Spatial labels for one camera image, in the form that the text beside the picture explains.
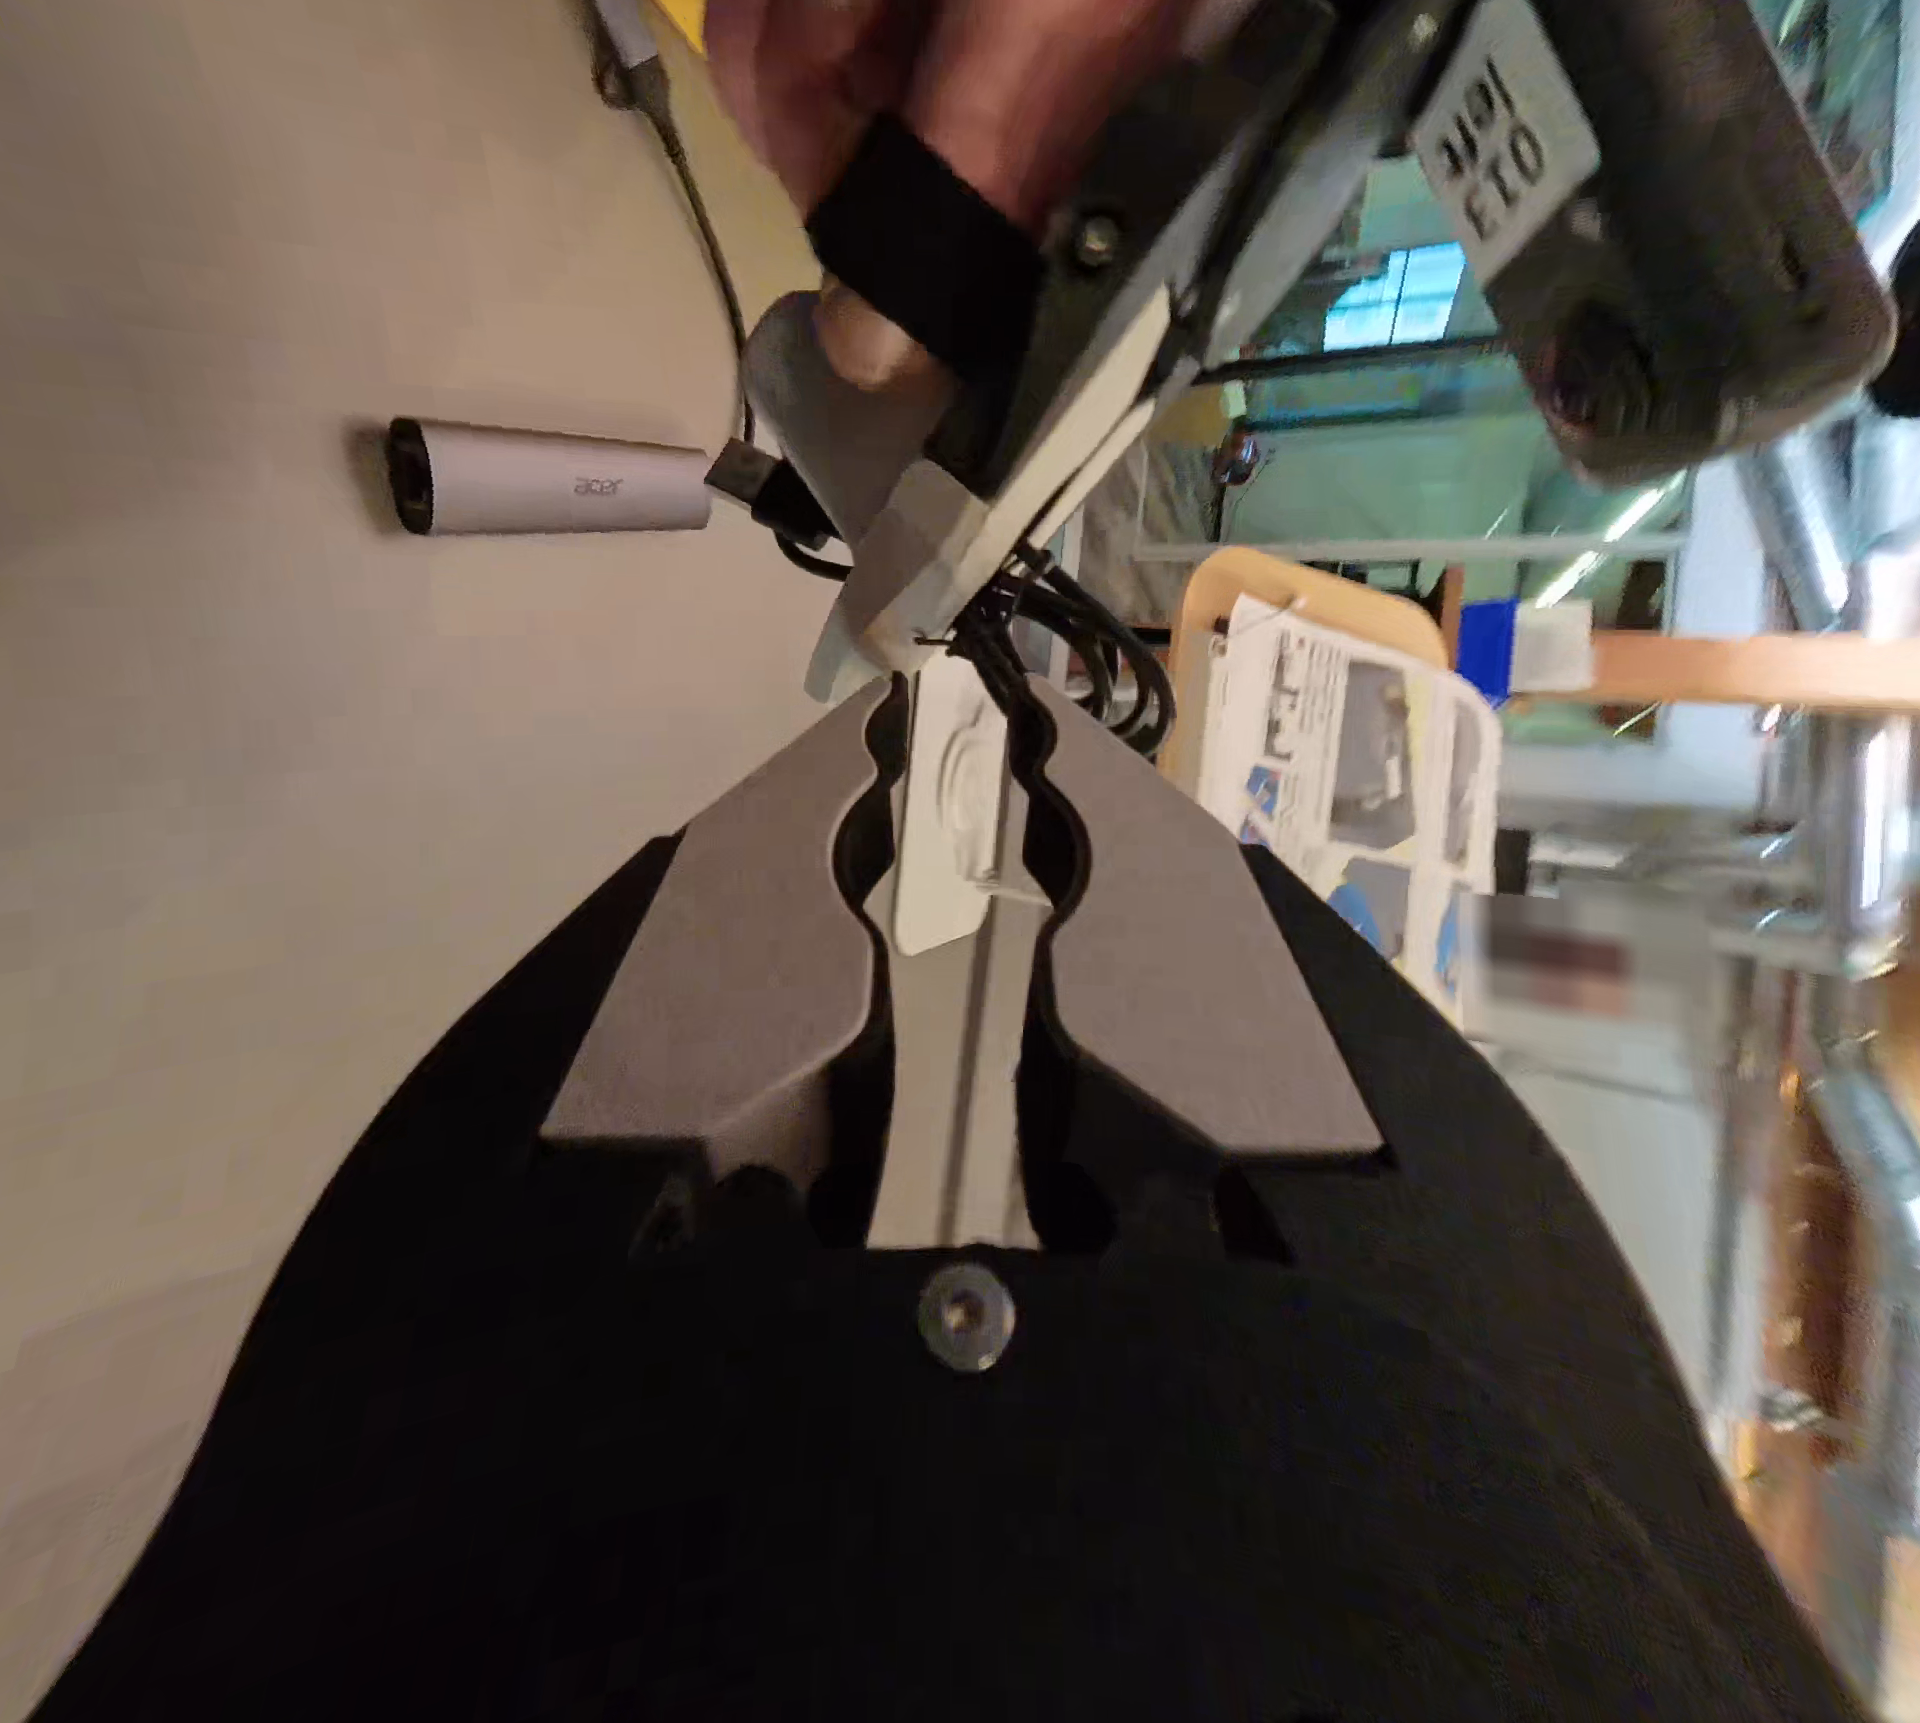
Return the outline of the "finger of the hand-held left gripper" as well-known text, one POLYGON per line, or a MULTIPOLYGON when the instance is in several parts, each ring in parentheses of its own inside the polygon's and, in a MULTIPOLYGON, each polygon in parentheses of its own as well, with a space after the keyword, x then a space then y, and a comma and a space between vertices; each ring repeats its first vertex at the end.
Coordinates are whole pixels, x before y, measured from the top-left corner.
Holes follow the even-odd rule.
POLYGON ((1067 482, 1052 492, 1045 510, 1017 540, 1021 552, 1048 550, 1087 510, 1092 494, 1111 478, 1116 466, 1146 440, 1158 426, 1172 420, 1177 428, 1192 428, 1203 418, 1203 392, 1188 386, 1177 392, 1143 394, 1116 422, 1092 442, 1092 450, 1067 482))
POLYGON ((902 660, 912 632, 956 626, 1003 572, 1040 510, 1146 388, 1172 328, 1172 294, 1154 292, 1116 330, 1116 344, 1040 418, 1003 488, 976 496, 926 448, 956 400, 925 382, 861 392, 823 364, 806 388, 806 480, 829 518, 852 532, 838 588, 806 672, 806 690, 835 704, 867 682, 922 666, 902 660))

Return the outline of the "grey usb hub with cable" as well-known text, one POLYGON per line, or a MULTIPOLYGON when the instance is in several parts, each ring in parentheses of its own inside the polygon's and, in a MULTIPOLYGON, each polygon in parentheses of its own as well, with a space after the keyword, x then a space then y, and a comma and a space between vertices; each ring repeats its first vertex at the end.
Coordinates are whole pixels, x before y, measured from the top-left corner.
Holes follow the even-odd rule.
POLYGON ((716 502, 772 536, 781 558, 823 582, 851 566, 801 474, 756 440, 748 394, 748 322, 675 114, 651 0, 584 0, 593 82, 603 104, 653 134, 685 200, 722 306, 734 364, 732 432, 712 454, 637 440, 590 440, 395 418, 382 464, 397 522, 420 538, 660 536, 700 532, 716 502))

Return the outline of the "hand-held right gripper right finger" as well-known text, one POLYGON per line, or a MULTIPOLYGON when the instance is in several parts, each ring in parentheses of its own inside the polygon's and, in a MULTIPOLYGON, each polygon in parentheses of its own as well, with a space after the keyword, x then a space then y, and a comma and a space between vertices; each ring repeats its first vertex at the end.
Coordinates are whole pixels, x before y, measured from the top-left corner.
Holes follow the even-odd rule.
POLYGON ((1248 1168, 1350 1168, 1384 1136, 1231 832, 1057 688, 1013 714, 1032 950, 1017 1132, 1048 1251, 1248 1168))

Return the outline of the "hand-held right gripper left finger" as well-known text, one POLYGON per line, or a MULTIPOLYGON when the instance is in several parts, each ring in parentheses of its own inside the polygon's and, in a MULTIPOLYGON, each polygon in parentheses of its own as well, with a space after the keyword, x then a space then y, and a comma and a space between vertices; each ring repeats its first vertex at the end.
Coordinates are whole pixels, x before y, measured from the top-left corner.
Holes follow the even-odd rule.
POLYGON ((547 1142, 768 1172, 823 1241, 871 1241, 898 1040, 869 902, 907 748, 907 682, 871 682, 680 832, 547 1142))

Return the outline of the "blue white small box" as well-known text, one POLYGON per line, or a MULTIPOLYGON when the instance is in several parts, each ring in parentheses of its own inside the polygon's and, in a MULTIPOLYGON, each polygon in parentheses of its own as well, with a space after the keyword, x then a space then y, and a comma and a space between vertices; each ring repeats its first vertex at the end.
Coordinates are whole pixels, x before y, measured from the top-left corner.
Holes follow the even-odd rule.
POLYGON ((1597 684, 1588 600, 1487 600, 1461 608, 1453 668, 1495 710, 1532 696, 1572 698, 1597 684))

